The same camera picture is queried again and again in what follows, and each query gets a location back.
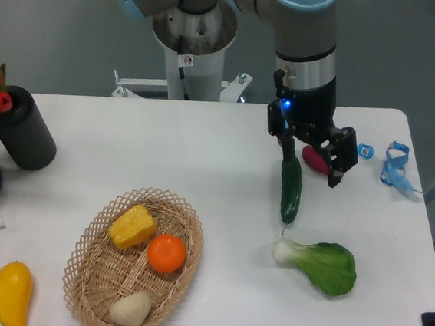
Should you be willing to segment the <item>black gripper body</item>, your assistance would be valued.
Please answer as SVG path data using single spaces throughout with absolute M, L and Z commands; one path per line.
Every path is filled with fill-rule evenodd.
M 335 127 L 333 114 L 336 108 L 336 80 L 313 89 L 293 89 L 283 83 L 285 71 L 273 74 L 276 99 L 281 101 L 281 111 L 286 126 L 294 130 L 293 136 L 321 152 L 321 144 Z

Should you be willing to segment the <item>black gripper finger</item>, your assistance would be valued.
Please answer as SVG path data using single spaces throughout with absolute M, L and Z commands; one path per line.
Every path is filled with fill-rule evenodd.
M 280 100 L 276 99 L 268 105 L 267 116 L 269 135 L 275 136 L 278 144 L 282 147 L 282 159 L 285 162 L 293 161 L 296 158 L 294 130 L 286 126 Z
M 357 135 L 353 127 L 329 130 L 329 136 L 321 144 L 321 158 L 327 164 L 328 186 L 334 188 L 344 176 L 358 162 Z

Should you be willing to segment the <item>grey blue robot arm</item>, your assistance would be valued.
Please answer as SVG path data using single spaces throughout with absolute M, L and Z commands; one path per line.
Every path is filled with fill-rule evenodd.
M 236 36 L 236 12 L 269 25 L 274 35 L 276 98 L 268 131 L 284 160 L 294 142 L 312 146 L 336 186 L 358 161 L 353 128 L 334 125 L 337 0 L 119 0 L 132 18 L 151 17 L 165 51 L 167 92 L 173 100 L 220 98 L 223 59 Z

